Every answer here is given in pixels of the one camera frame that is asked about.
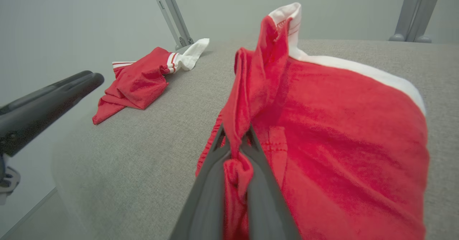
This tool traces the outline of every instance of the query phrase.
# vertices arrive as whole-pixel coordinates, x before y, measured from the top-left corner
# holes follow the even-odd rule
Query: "red garment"
[[[176,55],[157,47],[137,62],[113,63],[116,79],[100,98],[93,124],[100,124],[126,106],[148,107],[169,84],[163,75],[175,72]]]
[[[225,240],[248,239],[254,171],[238,148],[250,124],[303,239],[423,239],[429,154],[418,91],[372,67],[308,56],[297,49],[300,20],[299,4],[281,7],[262,21],[255,51],[237,51],[233,89],[198,160],[196,175],[223,122]]]

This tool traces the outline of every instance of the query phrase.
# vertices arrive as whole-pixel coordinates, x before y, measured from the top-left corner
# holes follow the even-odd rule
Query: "white wall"
[[[105,83],[18,153],[22,181],[0,206],[0,237],[53,188],[51,152],[114,79],[111,62],[138,60],[174,39],[155,0],[0,0],[0,105],[83,70]]]
[[[426,36],[432,43],[459,44],[459,0],[438,0]]]
[[[262,18],[293,2],[303,6],[301,39],[388,40],[403,0],[177,0],[193,39],[213,42],[257,38]]]

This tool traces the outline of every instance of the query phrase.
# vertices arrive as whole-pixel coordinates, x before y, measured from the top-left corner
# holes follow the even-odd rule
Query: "white stripe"
[[[179,64],[177,64],[177,59],[180,55],[181,54],[176,54],[174,59],[172,60],[172,64],[174,65],[174,68],[175,68],[175,72],[174,72],[174,68],[172,68],[172,73],[176,73],[179,70]]]
[[[126,63],[126,62],[123,62],[123,63],[119,63],[119,64],[116,64],[115,62],[113,62],[113,69],[115,68],[118,68],[118,67],[123,67],[123,66],[127,66],[127,65],[132,65],[134,62],[132,63]]]
[[[292,20],[290,21],[290,24],[295,26],[301,21],[301,5],[299,3],[293,3],[291,5],[280,7],[272,11],[269,16],[272,18],[276,25],[291,17]],[[365,75],[374,80],[377,80],[384,85],[396,88],[397,90],[400,90],[408,95],[408,97],[410,97],[411,100],[419,107],[421,112],[426,115],[426,107],[424,106],[419,91],[414,85],[403,78],[397,77],[388,72],[384,72],[368,65],[340,59],[337,57],[308,56],[304,51],[298,48],[298,31],[288,37],[288,47],[289,57],[292,57],[298,61],[357,72],[361,75]]]
[[[133,64],[133,63],[135,63],[135,62],[136,62],[136,61],[124,61],[124,62],[118,61],[118,62],[112,62],[112,64],[113,64],[113,65],[122,64],[122,63],[131,63],[131,64]]]
[[[167,58],[167,67],[169,67],[169,64],[172,64],[172,57],[174,57],[175,53],[171,53],[169,57]]]

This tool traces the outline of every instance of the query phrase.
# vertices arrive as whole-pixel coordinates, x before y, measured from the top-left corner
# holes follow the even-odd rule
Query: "red fabric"
[[[290,19],[267,16],[255,51],[236,53],[223,121],[224,238],[248,239],[253,169],[238,152],[252,124],[303,239],[423,239],[426,120],[402,91],[359,73],[288,57]]]
[[[167,59],[171,54],[157,47],[141,60],[113,69],[115,81],[100,98],[93,124],[100,124],[126,106],[145,109],[155,101],[168,85],[163,74],[170,73]]]

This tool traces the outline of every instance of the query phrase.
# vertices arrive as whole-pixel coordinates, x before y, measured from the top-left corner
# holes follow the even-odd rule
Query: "crumpled red cloth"
[[[420,107],[372,77],[289,57],[292,18],[266,16],[255,51],[236,53],[236,78],[196,175],[223,122],[225,240],[249,239],[238,152],[253,125],[303,239],[420,240],[429,154]]]
[[[100,98],[93,124],[100,124],[126,106],[145,109],[156,100],[169,84],[163,74],[170,73],[167,61],[171,54],[157,47],[137,62],[114,68],[115,81]]]

